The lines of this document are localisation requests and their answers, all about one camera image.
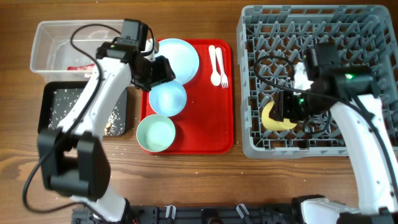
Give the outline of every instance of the red tray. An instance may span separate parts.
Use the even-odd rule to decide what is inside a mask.
[[[175,125],[172,145],[156,154],[221,154],[228,152],[234,143],[233,92],[231,48],[223,40],[185,40],[199,55],[199,70],[186,84],[187,104],[181,113],[170,117]],[[224,69],[229,87],[213,86],[209,46],[221,47]],[[149,104],[149,94],[142,92],[141,120],[155,112]]]

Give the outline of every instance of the light blue plate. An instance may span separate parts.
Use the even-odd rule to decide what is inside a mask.
[[[137,140],[149,152],[166,150],[174,141],[175,126],[170,118],[153,114],[144,118],[137,128]]]
[[[159,42],[159,52],[169,62],[175,79],[181,84],[189,82],[199,69],[198,52],[188,42],[180,39],[165,39]]]
[[[150,107],[157,114],[174,116],[181,112],[186,103],[187,92],[175,80],[155,86],[149,92]]]

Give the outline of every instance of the gray dish rack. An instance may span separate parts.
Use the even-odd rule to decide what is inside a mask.
[[[243,151],[253,159],[295,159],[307,156],[348,156],[344,140],[332,120],[327,131],[302,132],[301,125],[286,131],[266,130],[263,107],[279,91],[260,82],[253,72],[257,58],[278,55],[294,64],[303,50],[317,43],[334,43],[342,62],[369,65],[381,87],[387,132],[398,150],[398,46],[389,11],[384,6],[246,6],[236,28],[241,72]],[[285,65],[276,60],[259,72],[268,80],[292,87]],[[325,115],[311,118],[323,124]]]

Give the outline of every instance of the clear plastic container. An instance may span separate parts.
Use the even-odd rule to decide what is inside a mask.
[[[68,67],[80,67],[93,62],[70,45],[70,36],[77,28],[86,24],[104,24],[122,29],[123,20],[86,20],[86,21],[43,21],[37,26],[33,41],[30,69],[41,74],[46,82],[87,80],[91,70],[67,70]],[[119,36],[115,31],[101,26],[87,27],[79,31],[73,43],[90,55],[95,56],[96,49],[104,41]]]

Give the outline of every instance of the wooden table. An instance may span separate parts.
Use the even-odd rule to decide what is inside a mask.
[[[292,197],[323,194],[355,206],[356,182],[346,157],[253,160],[242,152],[240,81],[236,61],[236,26],[249,4],[384,4],[395,28],[394,2],[362,1],[135,1],[135,3],[3,4],[0,5],[0,223],[70,223],[71,210],[36,215],[21,202],[29,172],[37,162],[37,123],[44,79],[29,70],[30,51],[40,21],[72,19],[140,19],[157,38],[217,38],[233,50],[235,144],[220,156],[152,156],[130,129],[121,138],[105,138],[111,184],[132,205],[203,206],[243,202],[289,202]],[[139,123],[141,93],[130,90],[134,127]],[[67,198],[44,190],[41,175],[29,190],[35,207],[53,207]]]

